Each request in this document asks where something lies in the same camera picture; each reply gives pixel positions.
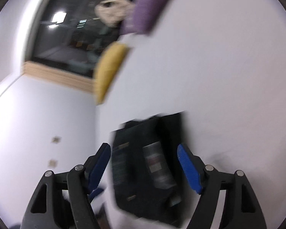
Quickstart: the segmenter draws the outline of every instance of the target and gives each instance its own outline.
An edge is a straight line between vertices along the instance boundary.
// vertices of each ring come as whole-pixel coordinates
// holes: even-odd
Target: blue gripper pad
[[[111,148],[110,145],[106,144],[104,146],[104,150],[101,152],[101,154],[96,154],[95,157],[98,157],[97,162],[94,166],[94,168],[89,173],[89,179],[88,179],[88,189],[90,192],[97,189],[101,178],[103,176],[103,173],[106,169],[106,166],[109,162],[109,159],[111,157]]]
[[[191,161],[182,144],[177,148],[177,156],[190,187],[198,194],[201,194],[202,186],[199,172],[196,170],[194,163]]]

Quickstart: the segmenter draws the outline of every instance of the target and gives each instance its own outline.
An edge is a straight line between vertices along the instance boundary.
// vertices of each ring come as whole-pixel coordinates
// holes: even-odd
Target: bed
[[[185,111],[191,151],[206,164],[248,177],[267,227],[286,217],[286,11],[278,0],[170,0],[148,36],[123,39],[132,50],[97,107],[97,140],[132,119]],[[103,182],[112,229],[167,228],[124,214],[111,170]],[[198,197],[191,195],[190,218]],[[218,228],[221,193],[212,228]]]

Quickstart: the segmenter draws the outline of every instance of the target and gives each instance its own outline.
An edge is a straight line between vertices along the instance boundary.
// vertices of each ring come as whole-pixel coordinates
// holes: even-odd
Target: white mattress
[[[286,11],[277,0],[170,0],[97,107],[97,144],[132,119],[186,111],[189,147],[219,171],[243,170],[269,229],[286,217]],[[112,229],[145,227],[114,202]],[[193,212],[198,196],[191,198]],[[218,228],[223,196],[212,228]],[[168,227],[151,223],[153,227]]]

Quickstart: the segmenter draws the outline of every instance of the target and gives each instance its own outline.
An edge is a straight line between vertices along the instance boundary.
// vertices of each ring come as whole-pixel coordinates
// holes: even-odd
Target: blue rubber fingertip
[[[202,192],[202,186],[200,183],[200,175],[192,163],[190,157],[185,152],[182,144],[177,148],[178,160],[182,166],[183,172],[185,173],[186,179],[190,184],[190,187],[195,190],[198,194]]]

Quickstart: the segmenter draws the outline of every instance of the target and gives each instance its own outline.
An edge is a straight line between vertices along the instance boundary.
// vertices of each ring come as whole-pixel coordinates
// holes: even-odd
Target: silver screw
[[[245,173],[242,171],[242,170],[238,170],[236,172],[236,174],[239,176],[239,177],[242,177]]]
[[[213,171],[214,170],[214,167],[212,165],[209,165],[209,164],[206,165],[205,168],[206,168],[207,171]]]
[[[82,164],[75,166],[75,170],[77,170],[77,171],[82,170],[83,168],[84,168],[84,166]]]
[[[50,176],[52,176],[52,171],[48,170],[47,172],[45,172],[44,176],[45,176],[45,177],[50,177]]]

